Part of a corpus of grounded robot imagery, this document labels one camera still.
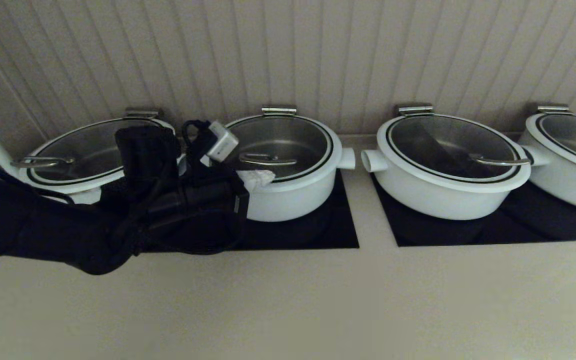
black induction pad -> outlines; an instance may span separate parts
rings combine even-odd
[[[237,250],[298,250],[298,249],[358,249],[359,241],[350,213],[341,172],[336,171],[333,191],[313,212],[280,222],[248,220],[246,234],[233,249]],[[151,246],[146,253],[168,253],[164,246]]]
[[[510,192],[499,209],[490,215],[473,220],[450,220],[410,209],[382,189],[373,174],[370,176],[400,247],[576,240],[576,206],[530,182]]]

black cable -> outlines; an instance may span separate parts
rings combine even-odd
[[[232,250],[240,244],[243,239],[243,231],[240,231],[238,234],[233,233],[233,230],[230,226],[228,226],[228,219],[227,216],[230,215],[231,212],[226,210],[210,210],[204,209],[201,211],[200,215],[192,215],[185,218],[185,221],[192,221],[193,219],[197,219],[198,217],[203,217],[207,215],[217,215],[219,216],[222,221],[221,223],[224,224],[224,229],[226,234],[229,237],[228,241],[213,241],[213,239],[202,239],[200,241],[195,240],[194,242],[185,243],[185,244],[171,244],[169,240],[166,239],[155,239],[153,238],[151,241],[156,246],[166,249],[169,251],[177,251],[179,253],[185,253],[188,255],[215,255],[222,253],[224,251]],[[167,237],[179,234],[183,232],[188,224],[181,223],[180,227],[174,228],[169,231]]]
[[[51,198],[62,199],[66,203],[68,203],[69,205],[75,204],[73,199],[70,196],[68,196],[67,194],[62,194],[62,193],[59,193],[57,191],[52,191],[52,190],[48,190],[48,189],[39,189],[38,187],[33,187],[29,184],[26,184],[25,182],[22,182],[22,180],[19,180],[18,178],[10,175],[9,173],[7,173],[6,171],[4,171],[2,169],[0,169],[0,179],[3,180],[4,182],[7,182],[10,185],[20,187],[21,189],[24,189],[25,191],[30,191],[34,194],[41,195],[41,196],[48,196]]]
[[[205,130],[208,129],[208,127],[210,126],[210,121],[205,121],[205,120],[188,120],[185,123],[183,123],[183,125],[181,125],[181,137],[183,139],[183,141],[185,142],[185,155],[188,159],[194,159],[194,157],[192,157],[192,141],[190,141],[190,137],[188,136],[188,128],[190,126],[194,126],[195,128],[197,128],[199,131],[201,130]]]
[[[170,153],[169,144],[167,142],[162,142],[162,144],[163,146],[166,147],[166,153]],[[128,228],[130,228],[131,225],[137,223],[139,218],[142,217],[148,211],[150,205],[157,199],[157,196],[159,196],[165,184],[165,175],[169,173],[169,171],[171,170],[170,164],[171,162],[169,161],[166,162],[166,164],[163,166],[161,173],[157,177],[157,182],[153,185],[150,193],[148,193],[146,198],[140,203],[138,203],[138,205],[130,209],[130,212],[128,212],[128,216],[126,216],[126,218],[123,219],[121,223],[119,223],[119,226],[115,228],[114,232],[112,233],[112,238],[115,241],[123,239],[123,237],[125,237],[126,235],[126,231],[128,230]],[[145,245],[144,241],[142,241],[141,243],[133,243],[133,244],[130,244],[130,241],[123,242],[124,247],[133,246],[132,252],[135,254],[141,252],[142,250],[141,247],[144,245]]]

metal handle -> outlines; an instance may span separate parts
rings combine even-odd
[[[519,160],[493,160],[493,159],[486,159],[482,155],[478,153],[471,153],[470,159],[478,162],[479,164],[484,164],[486,166],[494,166],[494,167],[514,167],[514,166],[528,166],[531,164],[531,160],[528,158],[519,159]]]
[[[59,164],[72,164],[74,157],[49,157],[49,156],[26,156],[17,161],[11,161],[10,165],[21,169],[37,169],[42,167],[54,167]]]
[[[295,116],[297,108],[290,105],[264,106],[261,108],[263,116]]]
[[[150,107],[126,107],[122,119],[161,119],[164,116],[162,109]]]
[[[267,153],[250,153],[243,152],[239,154],[239,161],[247,164],[255,164],[257,166],[294,166],[297,164],[297,159],[279,160],[279,157],[270,156]]]
[[[567,104],[537,104],[537,112],[543,114],[569,114],[570,107]]]
[[[429,102],[407,102],[395,105],[394,116],[420,116],[434,114],[435,109]]]

countertop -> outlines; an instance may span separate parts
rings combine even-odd
[[[576,359],[576,241],[398,248],[342,174],[359,249],[0,257],[0,359]]]

